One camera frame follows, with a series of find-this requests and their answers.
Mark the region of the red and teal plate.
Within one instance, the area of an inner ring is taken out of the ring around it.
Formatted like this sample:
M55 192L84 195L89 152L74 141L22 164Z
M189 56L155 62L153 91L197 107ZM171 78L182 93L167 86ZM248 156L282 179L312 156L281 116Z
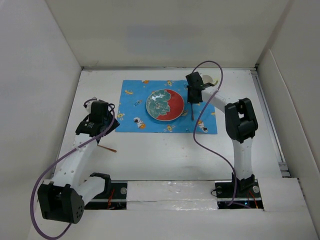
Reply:
M170 122L181 116L185 109L183 97L171 89L159 89L146 99L146 111L157 121Z

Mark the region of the copper spoon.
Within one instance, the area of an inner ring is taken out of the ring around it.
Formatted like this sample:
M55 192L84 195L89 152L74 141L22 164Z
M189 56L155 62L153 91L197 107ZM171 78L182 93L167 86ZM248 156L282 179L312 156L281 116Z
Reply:
M194 108L193 108L193 104L191 103L191 120L194 121L195 117L194 117Z

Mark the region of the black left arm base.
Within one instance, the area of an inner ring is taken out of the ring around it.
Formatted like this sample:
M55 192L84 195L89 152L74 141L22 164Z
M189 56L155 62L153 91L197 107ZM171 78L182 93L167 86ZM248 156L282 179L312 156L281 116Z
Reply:
M126 210L128 183L113 181L109 193L100 193L85 207L85 210Z

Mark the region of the blue patterned cloth napkin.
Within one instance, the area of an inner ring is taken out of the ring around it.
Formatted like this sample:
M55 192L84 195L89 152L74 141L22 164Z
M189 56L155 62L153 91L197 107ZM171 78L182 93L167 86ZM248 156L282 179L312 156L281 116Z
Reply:
M205 103L193 104L194 121L191 117L191 104L187 101L186 80L124 80L117 120L122 133L179 133L197 132L216 135L218 133L216 109ZM173 121L159 121L149 116L146 110L147 97L154 91L170 89L179 93L184 100L184 111Z

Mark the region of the pale yellow paper cup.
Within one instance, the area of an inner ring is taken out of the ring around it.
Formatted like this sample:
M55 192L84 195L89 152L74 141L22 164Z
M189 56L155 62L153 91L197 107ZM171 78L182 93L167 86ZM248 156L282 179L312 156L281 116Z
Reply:
M206 74L200 74L200 77L204 85L215 86L219 82L218 80L213 79L211 76Z

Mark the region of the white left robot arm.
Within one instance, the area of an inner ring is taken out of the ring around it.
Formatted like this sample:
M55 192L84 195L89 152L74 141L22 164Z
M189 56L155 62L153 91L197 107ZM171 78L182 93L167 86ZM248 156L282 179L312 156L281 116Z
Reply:
M76 224L94 197L104 199L112 191L109 174L93 172L85 181L81 181L81 175L100 140L120 125L115 118L115 105L94 97L83 106L88 114L75 130L72 150L62 158L49 183L42 183L37 190L46 220Z

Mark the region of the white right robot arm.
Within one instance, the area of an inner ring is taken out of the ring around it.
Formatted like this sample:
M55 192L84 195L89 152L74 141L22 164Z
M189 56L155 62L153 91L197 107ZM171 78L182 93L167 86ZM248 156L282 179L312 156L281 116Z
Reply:
M249 98L235 99L218 90L212 82L203 82L198 72L190 73L187 80L187 101L198 104L205 101L224 113L225 129L232 139L234 170L237 181L231 184L231 191L237 197L249 192L245 181L253 175L252 142L258 129L256 114Z

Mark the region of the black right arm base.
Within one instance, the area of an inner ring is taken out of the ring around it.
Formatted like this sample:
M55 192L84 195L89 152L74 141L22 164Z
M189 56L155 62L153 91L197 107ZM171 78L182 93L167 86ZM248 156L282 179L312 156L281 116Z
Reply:
M252 174L239 180L232 174L231 181L216 181L211 194L216 197L217 207L222 209L263 209L258 181Z

